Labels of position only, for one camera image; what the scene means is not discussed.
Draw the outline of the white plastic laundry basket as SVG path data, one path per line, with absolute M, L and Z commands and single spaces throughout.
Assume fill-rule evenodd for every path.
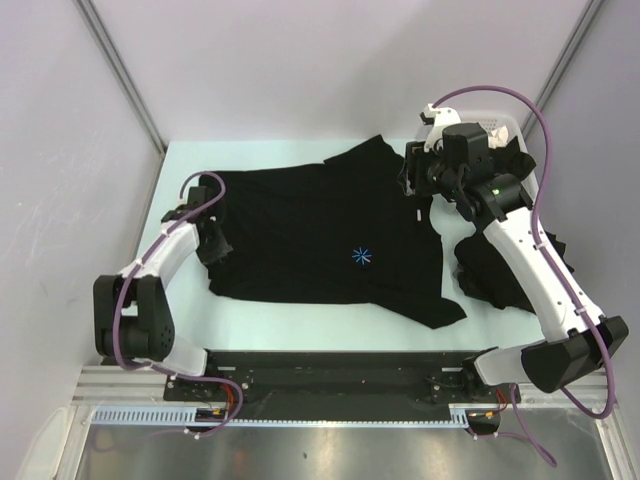
M 477 123 L 488 135 L 490 149 L 497 150 L 494 157 L 508 173 L 514 174 L 532 200 L 536 199 L 539 186 L 533 170 L 534 160 L 525 161 L 528 154 L 524 137 L 517 121 L 509 114 L 489 110 L 456 110 L 453 107 L 437 107 L 429 104 L 421 119 L 427 128 L 426 139 L 407 145 L 406 157 L 417 158 L 422 154 L 436 153 L 442 147 L 445 127 L 457 123 Z

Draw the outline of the black t shirt blue logo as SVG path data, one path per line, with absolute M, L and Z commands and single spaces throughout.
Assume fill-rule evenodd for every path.
M 404 193 L 403 159 L 372 137 L 320 163 L 218 171 L 230 245 L 206 266 L 210 290 L 238 300 L 375 304 L 437 329 L 465 313 L 442 294 L 443 248 L 428 198 Z

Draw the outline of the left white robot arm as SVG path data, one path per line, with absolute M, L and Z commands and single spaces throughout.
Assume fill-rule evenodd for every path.
M 98 354 L 126 368 L 186 375 L 187 389 L 202 400 L 219 392 L 221 376 L 207 366 L 203 347 L 176 334 L 166 288 L 190 256 L 209 266 L 231 252 L 221 230 L 224 194 L 223 185 L 191 187 L 186 202 L 162 217 L 160 235 L 148 250 L 93 285 Z

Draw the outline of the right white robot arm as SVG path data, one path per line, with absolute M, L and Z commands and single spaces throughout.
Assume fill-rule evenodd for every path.
M 484 401 L 497 385 L 520 382 L 553 393 L 604 367 L 629 329 L 621 317 L 606 317 L 573 279 L 534 219 L 523 183 L 499 169 L 488 133 L 453 111 L 422 121 L 429 128 L 426 140 L 406 146 L 408 191 L 439 194 L 455 204 L 506 262 L 544 336 L 538 343 L 478 354 L 464 367 L 463 393 Z

